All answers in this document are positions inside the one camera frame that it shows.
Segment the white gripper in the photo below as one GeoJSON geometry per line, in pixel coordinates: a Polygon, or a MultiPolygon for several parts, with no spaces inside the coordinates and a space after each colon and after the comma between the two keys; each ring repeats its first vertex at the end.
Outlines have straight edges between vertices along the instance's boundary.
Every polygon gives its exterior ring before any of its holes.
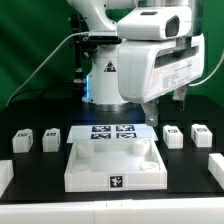
{"type": "Polygon", "coordinates": [[[173,90],[173,106],[183,111],[190,82],[204,70],[204,36],[194,36],[188,47],[169,41],[124,41],[118,51],[118,89],[129,102],[142,104],[145,123],[158,125],[154,100],[173,90]]]}

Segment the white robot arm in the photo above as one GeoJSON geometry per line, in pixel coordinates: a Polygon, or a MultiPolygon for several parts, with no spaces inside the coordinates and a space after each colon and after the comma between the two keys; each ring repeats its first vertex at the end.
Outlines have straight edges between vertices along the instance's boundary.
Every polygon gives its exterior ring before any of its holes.
{"type": "Polygon", "coordinates": [[[67,0],[89,32],[75,52],[92,60],[84,104],[120,111],[139,104],[145,122],[158,124],[159,98],[173,94],[181,111],[189,84],[204,69],[204,0],[67,0]]]}

